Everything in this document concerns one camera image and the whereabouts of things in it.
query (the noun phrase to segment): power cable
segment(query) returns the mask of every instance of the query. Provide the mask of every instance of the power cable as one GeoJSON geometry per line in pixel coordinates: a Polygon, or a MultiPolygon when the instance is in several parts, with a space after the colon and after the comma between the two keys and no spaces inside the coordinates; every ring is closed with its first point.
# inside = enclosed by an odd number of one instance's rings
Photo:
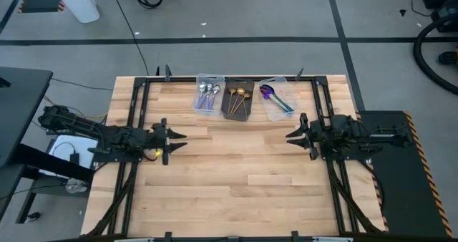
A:
{"type": "Polygon", "coordinates": [[[145,66],[146,75],[147,75],[147,76],[150,76],[150,71],[148,71],[148,66],[146,65],[146,61],[145,61],[145,58],[143,57],[142,50],[140,49],[140,46],[138,46],[137,39],[135,38],[134,31],[132,30],[132,27],[131,27],[130,24],[129,24],[129,20],[127,20],[127,17],[126,17],[126,15],[124,14],[124,10],[122,10],[120,1],[119,1],[119,0],[116,0],[116,3],[117,3],[118,7],[119,7],[120,10],[121,10],[122,16],[124,17],[124,20],[126,21],[127,26],[129,27],[130,34],[132,35],[132,38],[134,39],[134,42],[135,42],[135,46],[137,46],[138,52],[140,53],[140,56],[142,57],[142,61],[143,61],[143,64],[144,64],[144,66],[145,66]]]}
{"type": "MultiPolygon", "coordinates": [[[[45,99],[47,102],[51,103],[51,105],[55,105],[55,103],[54,103],[51,99],[49,99],[49,97],[47,97],[46,95],[44,96],[44,99],[45,99]]],[[[83,117],[83,118],[85,118],[85,119],[97,119],[97,118],[101,118],[101,117],[103,117],[103,118],[105,119],[105,118],[108,116],[107,113],[102,114],[102,115],[97,115],[97,116],[86,116],[81,110],[78,110],[78,109],[75,108],[75,107],[70,107],[70,106],[65,106],[65,107],[77,111],[79,114],[76,114],[76,115],[78,115],[78,116],[80,116],[80,117],[83,117]]]]}
{"type": "Polygon", "coordinates": [[[36,125],[39,129],[46,131],[46,128],[42,127],[41,125],[38,125],[35,121],[32,120],[31,122],[34,123],[34,125],[36,125]]]}
{"type": "Polygon", "coordinates": [[[104,91],[113,91],[113,89],[100,88],[100,87],[90,87],[90,86],[87,86],[87,85],[77,84],[77,83],[75,83],[75,82],[64,81],[64,80],[60,80],[60,79],[57,79],[57,78],[51,78],[51,80],[54,80],[54,81],[56,81],[56,82],[63,82],[63,83],[66,83],[66,84],[73,84],[73,85],[76,85],[76,86],[79,86],[79,87],[84,87],[84,88],[87,88],[87,89],[96,89],[96,90],[104,90],[104,91]]]}
{"type": "Polygon", "coordinates": [[[380,180],[377,178],[377,175],[375,174],[375,171],[371,169],[371,167],[369,167],[369,165],[367,165],[366,162],[364,162],[364,160],[358,160],[371,174],[372,176],[375,178],[375,181],[377,182],[378,184],[378,187],[379,187],[379,191],[380,191],[380,198],[381,198],[381,203],[380,203],[380,211],[381,212],[384,212],[385,211],[385,192],[384,192],[384,189],[383,187],[381,186],[381,182],[380,180]]]}
{"type": "Polygon", "coordinates": [[[2,196],[0,197],[0,200],[3,200],[9,196],[13,196],[13,195],[16,195],[18,193],[23,193],[23,192],[27,192],[27,191],[30,191],[30,190],[35,190],[35,189],[40,189],[40,188],[55,188],[55,187],[58,187],[58,186],[66,186],[67,184],[60,184],[60,185],[43,185],[41,187],[37,187],[37,188],[29,188],[29,189],[25,189],[25,190],[20,190],[20,191],[17,191],[17,192],[14,192],[10,195],[5,195],[5,196],[2,196]]]}
{"type": "Polygon", "coordinates": [[[108,114],[105,114],[105,117],[103,117],[103,120],[100,121],[100,124],[106,125],[107,124],[107,117],[108,117],[108,114]]]}
{"type": "Polygon", "coordinates": [[[427,64],[427,62],[423,58],[422,54],[422,44],[424,41],[424,38],[428,35],[430,31],[432,31],[434,28],[438,27],[441,24],[447,23],[448,21],[458,21],[458,13],[450,14],[448,16],[442,17],[441,19],[438,19],[428,26],[426,26],[423,31],[420,32],[418,37],[415,40],[414,43],[414,58],[415,62],[420,68],[423,73],[430,78],[433,82],[438,84],[440,87],[444,88],[445,90],[451,92],[454,95],[458,95],[458,87],[451,82],[448,82],[444,78],[440,77],[436,72],[434,72],[433,69],[427,64]]]}
{"type": "Polygon", "coordinates": [[[73,153],[77,153],[77,149],[74,147],[74,145],[72,143],[70,143],[70,142],[61,142],[52,150],[51,155],[54,156],[54,152],[56,151],[56,149],[59,148],[61,145],[66,145],[66,144],[71,145],[73,147],[73,153]]]}
{"type": "Polygon", "coordinates": [[[432,14],[434,14],[434,12],[435,12],[435,11],[433,11],[433,12],[430,13],[430,14],[423,14],[423,13],[421,13],[421,12],[416,11],[416,10],[414,9],[414,0],[410,0],[410,9],[411,9],[414,13],[419,14],[420,16],[425,16],[425,17],[430,17],[430,16],[432,16],[432,14]]]}

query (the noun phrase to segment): butcher block tabletop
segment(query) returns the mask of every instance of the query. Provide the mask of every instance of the butcher block tabletop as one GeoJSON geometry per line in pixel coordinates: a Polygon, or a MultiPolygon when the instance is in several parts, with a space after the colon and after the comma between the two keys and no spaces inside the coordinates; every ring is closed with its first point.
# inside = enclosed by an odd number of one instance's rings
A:
{"type": "MultiPolygon", "coordinates": [[[[335,114],[356,119],[346,76],[327,78],[335,114]]],[[[107,125],[126,125],[134,79],[117,78],[107,125]]],[[[166,117],[169,127],[187,135],[187,145],[173,152],[169,165],[160,159],[139,164],[128,236],[163,237],[166,231],[173,237],[290,236],[291,231],[300,236],[338,235],[326,163],[320,158],[311,161],[307,150],[285,139],[298,128],[302,112],[309,121],[317,119],[311,83],[289,83],[298,109],[291,118],[276,122],[268,119],[257,84],[250,118],[237,122],[222,115],[196,115],[194,82],[152,83],[143,128],[166,117]]],[[[320,93],[326,105],[321,88],[320,93]]],[[[92,230],[112,203],[118,167],[109,163],[96,172],[82,233],[92,230]]],[[[354,161],[347,161],[346,167],[354,200],[383,230],[371,173],[354,161]]],[[[349,230],[348,211],[343,200],[341,204],[349,230]]],[[[124,204],[117,214],[117,232],[123,214],[124,204]]]]}

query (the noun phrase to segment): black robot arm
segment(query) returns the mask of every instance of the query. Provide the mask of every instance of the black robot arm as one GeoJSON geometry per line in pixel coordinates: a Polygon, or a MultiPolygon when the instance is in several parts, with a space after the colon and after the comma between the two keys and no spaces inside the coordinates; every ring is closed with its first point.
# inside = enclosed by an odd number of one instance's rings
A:
{"type": "Polygon", "coordinates": [[[330,124],[326,126],[314,120],[309,127],[307,114],[302,113],[300,122],[301,126],[286,137],[300,137],[304,134],[305,137],[287,142],[304,149],[310,148],[312,160],[318,158],[315,142],[319,143],[321,154],[326,156],[326,160],[368,160],[383,150],[382,145],[407,147],[412,144],[405,123],[393,127],[378,126],[369,132],[362,123],[346,115],[329,117],[330,124]]]}
{"type": "Polygon", "coordinates": [[[121,153],[127,158],[138,159],[139,155],[145,155],[144,150],[161,149],[164,165],[168,164],[171,152],[186,145],[186,142],[170,143],[169,139],[186,136],[167,128],[166,119],[161,119],[160,124],[153,124],[150,132],[142,128],[102,125],[71,113],[65,106],[54,105],[45,107],[38,121],[49,130],[71,130],[99,140],[98,148],[89,149],[93,153],[121,153]]]}

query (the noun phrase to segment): floor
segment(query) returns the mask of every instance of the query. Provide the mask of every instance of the floor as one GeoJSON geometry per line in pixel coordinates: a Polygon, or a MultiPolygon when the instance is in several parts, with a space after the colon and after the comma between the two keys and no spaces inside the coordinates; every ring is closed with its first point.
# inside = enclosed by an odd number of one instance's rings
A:
{"type": "MultiPolygon", "coordinates": [[[[108,88],[116,76],[146,74],[115,0],[96,0],[101,17],[90,24],[80,24],[68,8],[19,14],[20,1],[0,0],[0,17],[6,16],[0,23],[0,65],[48,69],[58,79],[108,88]]],[[[431,20],[413,13],[410,0],[164,0],[154,10],[135,0],[119,1],[149,73],[165,64],[174,75],[295,74],[303,67],[304,74],[346,74],[360,110],[410,111],[458,234],[458,143],[450,128],[458,98],[427,79],[414,62],[414,37],[431,20]]],[[[427,12],[420,0],[415,2],[427,12]]],[[[429,37],[453,35],[432,31],[429,37]]],[[[433,69],[458,84],[456,67],[436,62],[439,53],[454,48],[453,43],[430,42],[423,51],[433,69]]],[[[47,96],[86,115],[100,115],[111,94],[52,82],[47,96]]],[[[51,138],[31,125],[23,142],[45,150],[51,138]]],[[[18,189],[28,185],[23,180],[18,189]]],[[[49,241],[79,235],[85,199],[40,195],[32,210],[42,212],[42,218],[16,225],[24,196],[14,196],[0,223],[3,236],[49,241]]]]}

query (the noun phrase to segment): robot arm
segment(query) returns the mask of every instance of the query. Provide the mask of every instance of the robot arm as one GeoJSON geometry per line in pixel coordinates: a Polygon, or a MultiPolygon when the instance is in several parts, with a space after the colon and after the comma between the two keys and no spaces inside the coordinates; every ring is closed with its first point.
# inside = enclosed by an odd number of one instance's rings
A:
{"type": "Polygon", "coordinates": [[[144,150],[162,149],[162,163],[168,164],[168,156],[174,150],[186,145],[186,142],[170,143],[169,139],[185,138],[185,135],[167,128],[166,119],[160,124],[153,124],[153,131],[142,128],[106,126],[84,119],[71,113],[65,106],[45,107],[44,114],[38,121],[49,130],[72,130],[80,135],[100,141],[99,148],[91,148],[93,153],[122,153],[132,158],[145,155],[144,150]]]}

